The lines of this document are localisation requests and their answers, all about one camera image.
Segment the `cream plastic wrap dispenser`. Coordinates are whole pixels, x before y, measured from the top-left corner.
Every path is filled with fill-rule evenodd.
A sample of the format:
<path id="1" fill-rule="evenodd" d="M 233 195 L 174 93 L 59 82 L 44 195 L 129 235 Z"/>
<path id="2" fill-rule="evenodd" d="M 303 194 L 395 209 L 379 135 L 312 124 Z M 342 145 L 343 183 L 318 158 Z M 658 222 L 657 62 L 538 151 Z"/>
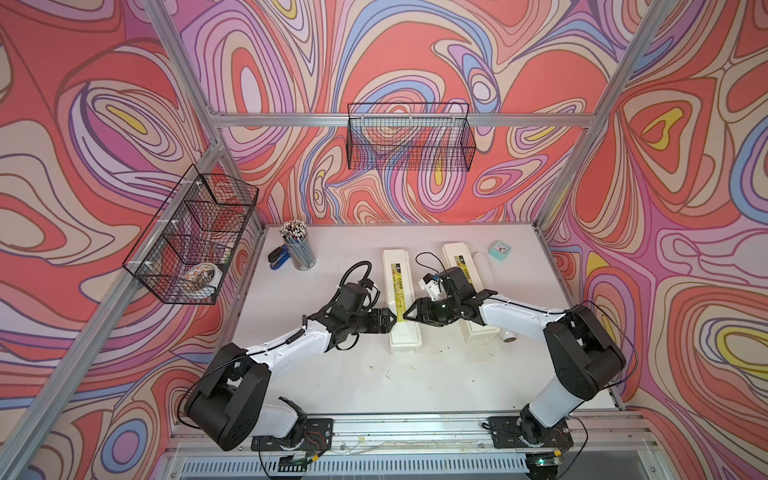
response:
<path id="1" fill-rule="evenodd" d="M 404 318 L 415 300 L 408 252 L 404 249 L 384 250 L 382 261 L 388 308 L 396 316 L 396 323 L 389 333 L 390 354 L 417 352 L 422 346 L 419 325 Z"/>

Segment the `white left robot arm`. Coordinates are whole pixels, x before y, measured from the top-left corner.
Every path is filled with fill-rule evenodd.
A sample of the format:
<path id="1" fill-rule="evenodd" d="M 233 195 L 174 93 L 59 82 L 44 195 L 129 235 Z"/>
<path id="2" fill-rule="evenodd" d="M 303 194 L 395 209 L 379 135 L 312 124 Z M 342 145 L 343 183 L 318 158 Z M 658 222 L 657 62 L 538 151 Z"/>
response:
<path id="1" fill-rule="evenodd" d="M 230 451 L 249 437 L 283 449 L 307 437 L 307 414 L 286 397 L 266 402 L 270 381 L 302 362 L 335 349 L 350 336 L 387 334 L 397 316 L 387 308 L 327 305 L 302 318 L 302 326 L 261 347 L 222 347 L 190 389 L 180 414 Z"/>

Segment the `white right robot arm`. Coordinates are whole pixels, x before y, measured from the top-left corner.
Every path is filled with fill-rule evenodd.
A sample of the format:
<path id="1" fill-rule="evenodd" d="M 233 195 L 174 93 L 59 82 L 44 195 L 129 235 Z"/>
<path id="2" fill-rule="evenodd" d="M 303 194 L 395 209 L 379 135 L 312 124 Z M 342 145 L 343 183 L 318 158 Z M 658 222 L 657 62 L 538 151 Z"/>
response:
<path id="1" fill-rule="evenodd" d="M 519 441 L 540 447 L 556 426 L 581 404 L 607 388 L 627 366 L 621 348 L 595 314 L 583 305 L 564 310 L 529 305 L 490 289 L 477 291 L 463 270 L 451 267 L 426 276 L 428 292 L 403 318 L 432 327 L 457 321 L 497 327 L 544 344 L 554 377 L 520 412 Z"/>

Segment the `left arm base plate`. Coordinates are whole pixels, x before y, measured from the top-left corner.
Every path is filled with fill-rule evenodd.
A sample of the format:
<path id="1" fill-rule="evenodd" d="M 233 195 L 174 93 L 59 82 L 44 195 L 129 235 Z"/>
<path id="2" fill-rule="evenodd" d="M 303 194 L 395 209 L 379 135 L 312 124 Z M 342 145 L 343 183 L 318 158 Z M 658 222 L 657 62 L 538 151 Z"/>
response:
<path id="1" fill-rule="evenodd" d="M 333 443 L 334 420 L 330 417 L 309 417 L 300 420 L 286 437 L 255 436 L 251 450 L 254 452 L 309 452 L 322 453 Z"/>

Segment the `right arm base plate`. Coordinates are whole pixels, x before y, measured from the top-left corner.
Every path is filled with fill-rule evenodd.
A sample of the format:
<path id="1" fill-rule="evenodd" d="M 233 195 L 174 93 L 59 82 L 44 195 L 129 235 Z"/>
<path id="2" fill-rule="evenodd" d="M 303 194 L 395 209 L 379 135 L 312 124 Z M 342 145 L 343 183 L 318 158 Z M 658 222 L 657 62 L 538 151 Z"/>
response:
<path id="1" fill-rule="evenodd" d="M 574 445 L 564 419 L 553 427 L 543 427 L 526 415 L 491 416 L 481 423 L 481 427 L 490 434 L 496 449 L 567 451 Z"/>

